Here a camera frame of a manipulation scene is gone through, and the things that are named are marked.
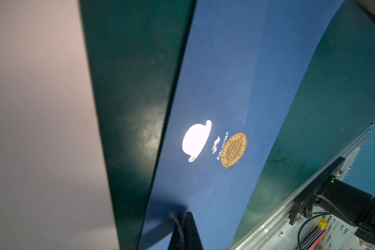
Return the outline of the dark blue envelope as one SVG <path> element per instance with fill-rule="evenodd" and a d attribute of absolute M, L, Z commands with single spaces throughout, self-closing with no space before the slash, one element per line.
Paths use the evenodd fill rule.
<path fill-rule="evenodd" d="M 147 205 L 141 250 L 170 213 L 228 248 L 312 56 L 341 1 L 198 1 Z"/>

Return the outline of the pink envelope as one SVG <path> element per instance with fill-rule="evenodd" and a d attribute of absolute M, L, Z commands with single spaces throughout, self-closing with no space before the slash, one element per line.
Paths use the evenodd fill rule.
<path fill-rule="evenodd" d="M 117 250 L 78 1 L 0 1 L 0 250 Z"/>

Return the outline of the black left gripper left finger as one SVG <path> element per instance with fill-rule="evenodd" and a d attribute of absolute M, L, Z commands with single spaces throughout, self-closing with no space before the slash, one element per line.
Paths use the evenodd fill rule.
<path fill-rule="evenodd" d="M 181 215 L 169 212 L 169 217 L 174 221 L 175 227 L 171 236 L 168 250 L 184 250 L 184 222 Z"/>

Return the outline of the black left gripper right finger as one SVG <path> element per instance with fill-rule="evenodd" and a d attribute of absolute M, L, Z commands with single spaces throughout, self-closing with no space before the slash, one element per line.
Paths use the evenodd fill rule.
<path fill-rule="evenodd" d="M 187 212 L 185 218 L 185 249 L 203 250 L 199 232 L 191 212 Z"/>

